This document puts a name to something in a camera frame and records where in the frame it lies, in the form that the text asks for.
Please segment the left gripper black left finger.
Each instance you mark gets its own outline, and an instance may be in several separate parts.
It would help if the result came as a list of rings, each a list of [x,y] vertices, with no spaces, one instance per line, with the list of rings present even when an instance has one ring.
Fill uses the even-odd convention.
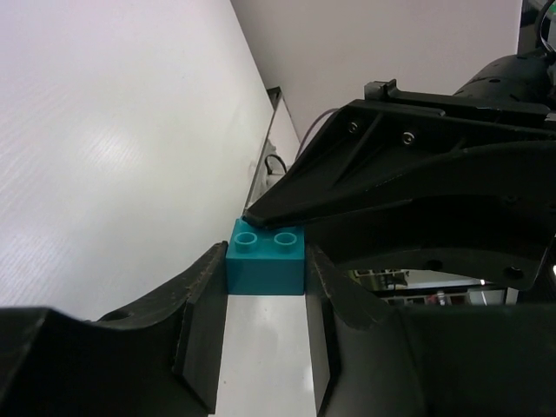
[[[228,295],[219,242],[98,321],[46,307],[1,312],[4,416],[209,416]]]

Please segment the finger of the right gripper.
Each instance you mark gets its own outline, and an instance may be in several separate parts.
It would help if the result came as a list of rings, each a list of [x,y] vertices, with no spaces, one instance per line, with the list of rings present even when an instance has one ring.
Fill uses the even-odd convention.
[[[530,103],[353,101],[329,117],[245,220],[281,228],[444,195],[551,201],[548,115],[548,107]]]

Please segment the teal lego piece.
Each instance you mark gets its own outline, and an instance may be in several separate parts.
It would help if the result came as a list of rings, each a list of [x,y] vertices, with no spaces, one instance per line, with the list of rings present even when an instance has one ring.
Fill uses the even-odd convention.
[[[231,295],[303,295],[304,229],[266,230],[236,220],[226,254],[226,275]]]

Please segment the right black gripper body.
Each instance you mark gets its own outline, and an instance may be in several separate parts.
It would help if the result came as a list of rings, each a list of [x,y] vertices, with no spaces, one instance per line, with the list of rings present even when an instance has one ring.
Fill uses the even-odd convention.
[[[451,96],[406,92],[395,81],[370,83],[361,100],[415,105],[449,98],[490,106],[554,102],[547,83],[487,79]],[[308,238],[332,261],[348,268],[411,268],[531,286],[555,235],[555,197],[548,202],[516,196],[444,195],[368,208],[305,223]]]

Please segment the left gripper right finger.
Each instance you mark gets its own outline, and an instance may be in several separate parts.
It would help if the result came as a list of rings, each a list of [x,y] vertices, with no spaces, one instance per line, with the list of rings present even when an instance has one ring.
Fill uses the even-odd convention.
[[[555,307],[395,307],[306,249],[320,416],[552,416]]]

